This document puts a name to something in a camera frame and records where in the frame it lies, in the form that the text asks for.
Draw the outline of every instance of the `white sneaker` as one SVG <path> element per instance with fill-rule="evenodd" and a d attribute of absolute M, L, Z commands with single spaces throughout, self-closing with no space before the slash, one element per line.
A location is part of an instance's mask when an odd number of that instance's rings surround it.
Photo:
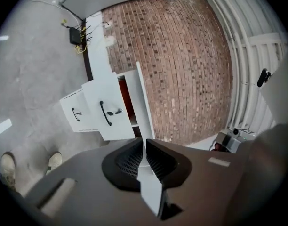
<path fill-rule="evenodd" d="M 48 170 L 46 174 L 50 173 L 52 170 L 60 166 L 62 162 L 63 162 L 63 157 L 60 153 L 53 154 L 49 160 Z"/>
<path fill-rule="evenodd" d="M 2 155 L 0 161 L 0 173 L 2 182 L 12 190 L 16 190 L 16 164 L 10 152 Z"/>

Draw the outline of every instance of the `concrete floor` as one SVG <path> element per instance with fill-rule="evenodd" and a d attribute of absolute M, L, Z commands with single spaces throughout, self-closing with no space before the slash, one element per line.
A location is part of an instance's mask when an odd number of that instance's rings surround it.
<path fill-rule="evenodd" d="M 14 154 L 16 188 L 22 195 L 43 177 L 53 152 L 65 161 L 107 144 L 99 132 L 74 133 L 59 104 L 87 82 L 83 57 L 60 25 L 64 18 L 76 25 L 67 11 L 21 0 L 0 32 L 10 36 L 0 42 L 0 123 L 12 121 L 0 134 L 0 157 Z"/>

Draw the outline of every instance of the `white cabinet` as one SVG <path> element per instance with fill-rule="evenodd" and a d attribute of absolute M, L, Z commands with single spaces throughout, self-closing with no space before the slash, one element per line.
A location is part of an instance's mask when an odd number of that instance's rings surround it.
<path fill-rule="evenodd" d="M 126 82 L 126 102 L 123 100 L 119 79 Z M 138 62 L 137 70 L 134 71 L 119 75 L 101 73 L 83 84 L 82 89 L 61 99 L 60 103 L 74 132 L 99 131 L 106 141 L 132 139 L 137 136 L 143 138 L 144 145 L 147 138 L 155 138 Z M 128 103 L 130 115 L 125 103 Z"/>
<path fill-rule="evenodd" d="M 85 83 L 82 90 L 104 140 L 135 138 L 116 73 Z"/>

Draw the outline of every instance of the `red brick wall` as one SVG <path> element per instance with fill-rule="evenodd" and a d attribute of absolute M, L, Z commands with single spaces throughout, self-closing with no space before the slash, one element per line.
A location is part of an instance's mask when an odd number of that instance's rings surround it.
<path fill-rule="evenodd" d="M 232 68 L 206 0 L 134 0 L 103 11 L 114 72 L 141 64 L 157 139 L 186 145 L 224 128 Z"/>

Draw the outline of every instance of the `black handle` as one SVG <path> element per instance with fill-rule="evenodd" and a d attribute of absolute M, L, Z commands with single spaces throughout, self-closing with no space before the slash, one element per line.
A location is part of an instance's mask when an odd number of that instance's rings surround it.
<path fill-rule="evenodd" d="M 78 122 L 80 122 L 80 120 L 77 119 L 76 115 L 82 115 L 82 113 L 81 113 L 81 112 L 80 112 L 80 113 L 75 113 L 75 112 L 74 112 L 74 108 L 72 108 L 72 111 L 73 111 L 73 114 L 74 114 L 74 116 L 75 116 L 75 119 L 76 119 Z"/>
<path fill-rule="evenodd" d="M 108 121 L 108 119 L 107 119 L 107 117 L 106 117 L 106 114 L 105 114 L 105 112 L 104 112 L 103 101 L 100 101 L 100 106 L 101 106 L 101 110 L 102 110 L 102 112 L 103 112 L 103 115 L 104 115 L 104 117 L 105 117 L 105 119 L 106 119 L 106 121 L 107 121 L 107 124 L 108 124 L 109 126 L 111 126 L 112 123 L 111 123 L 110 121 Z"/>

